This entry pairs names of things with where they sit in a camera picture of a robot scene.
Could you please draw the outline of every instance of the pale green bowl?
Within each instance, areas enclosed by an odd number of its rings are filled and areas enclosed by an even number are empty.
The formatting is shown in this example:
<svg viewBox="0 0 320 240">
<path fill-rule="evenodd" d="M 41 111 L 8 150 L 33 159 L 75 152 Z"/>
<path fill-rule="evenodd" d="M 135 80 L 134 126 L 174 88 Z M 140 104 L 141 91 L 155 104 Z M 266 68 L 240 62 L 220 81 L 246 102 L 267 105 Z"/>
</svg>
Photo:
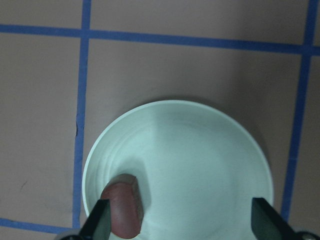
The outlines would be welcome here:
<svg viewBox="0 0 320 240">
<path fill-rule="evenodd" d="M 270 169 L 252 136 L 224 113 L 191 101 L 136 107 L 103 131 L 84 167 L 87 215 L 121 173 L 135 175 L 140 187 L 137 240 L 254 240 L 251 199 L 273 202 Z"/>
</svg>

